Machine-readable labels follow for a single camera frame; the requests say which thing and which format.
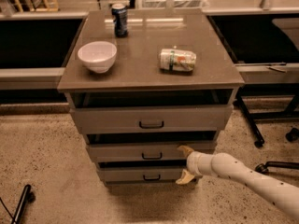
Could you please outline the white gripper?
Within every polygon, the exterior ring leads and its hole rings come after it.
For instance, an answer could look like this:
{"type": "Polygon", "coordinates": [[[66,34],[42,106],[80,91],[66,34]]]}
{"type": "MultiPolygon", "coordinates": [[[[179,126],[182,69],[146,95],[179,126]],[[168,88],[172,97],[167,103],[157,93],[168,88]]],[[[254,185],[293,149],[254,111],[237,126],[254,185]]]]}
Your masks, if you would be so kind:
{"type": "Polygon", "coordinates": [[[178,185],[186,185],[194,180],[195,176],[213,175],[212,159],[213,155],[194,151],[189,146],[179,146],[178,150],[187,158],[187,169],[183,169],[181,177],[176,181],[178,185]]]}

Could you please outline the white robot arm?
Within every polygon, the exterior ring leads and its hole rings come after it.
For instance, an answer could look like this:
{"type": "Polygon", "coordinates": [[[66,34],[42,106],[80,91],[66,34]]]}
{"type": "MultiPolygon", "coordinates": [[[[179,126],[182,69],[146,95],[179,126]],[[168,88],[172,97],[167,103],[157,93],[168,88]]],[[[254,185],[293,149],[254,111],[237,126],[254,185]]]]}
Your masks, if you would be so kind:
{"type": "Polygon", "coordinates": [[[204,175],[231,180],[249,188],[290,217],[299,219],[299,188],[296,186],[253,171],[227,153],[206,154],[188,146],[179,146],[178,150],[186,158],[186,168],[176,181],[178,185],[204,175]]]}

